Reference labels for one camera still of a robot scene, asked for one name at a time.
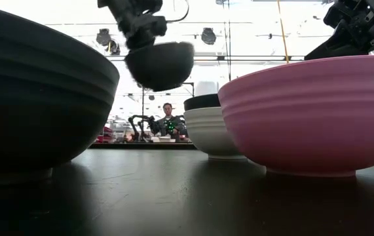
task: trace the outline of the cable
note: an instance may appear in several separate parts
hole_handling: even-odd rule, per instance
[[[184,20],[188,16],[188,13],[189,13],[189,3],[188,3],[188,0],[185,0],[185,2],[187,3],[187,12],[185,13],[185,15],[182,18],[177,19],[177,20],[167,20],[166,21],[167,23],[180,22],[180,21]]]
[[[225,8],[225,2],[221,2],[223,9]],[[231,9],[231,2],[230,0],[227,0],[227,7],[228,11],[230,12]],[[226,30],[226,22],[224,22],[224,30],[225,30],[225,46],[226,46],[226,58],[227,58],[227,71],[228,71],[228,76],[229,76],[229,81],[232,80],[232,58],[231,58],[231,17],[229,16],[229,46],[227,44],[227,30]]]
[[[286,53],[286,62],[287,64],[289,64],[289,55],[287,53],[286,36],[284,35],[283,19],[281,17],[281,10],[280,10],[280,0],[277,0],[277,5],[278,5],[278,13],[280,15],[281,34],[283,37],[284,52]]]

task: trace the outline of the pink bowl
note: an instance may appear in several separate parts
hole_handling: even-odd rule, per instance
[[[374,165],[374,56],[265,69],[219,99],[234,144],[268,171],[352,176]]]

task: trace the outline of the person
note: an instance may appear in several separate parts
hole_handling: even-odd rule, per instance
[[[174,117],[172,115],[172,104],[163,104],[163,111],[165,112],[165,117],[158,120],[160,135],[167,135],[166,127],[168,126],[168,123],[171,123],[174,126],[174,129],[172,133],[169,133],[169,135],[171,136],[171,138],[175,139],[175,142],[179,142],[179,132],[184,129],[184,124],[179,117]]]

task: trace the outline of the dark table surface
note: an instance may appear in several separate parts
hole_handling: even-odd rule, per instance
[[[374,235],[374,167],[297,178],[199,151],[90,149],[0,188],[0,235]]]

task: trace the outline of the man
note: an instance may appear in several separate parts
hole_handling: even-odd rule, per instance
[[[179,117],[172,116],[172,104],[163,104],[163,111],[165,112],[165,117],[158,120],[160,135],[167,135],[167,126],[171,124],[174,129],[172,133],[169,133],[171,138],[175,139],[175,142],[179,142],[179,132],[184,129],[184,124]]]

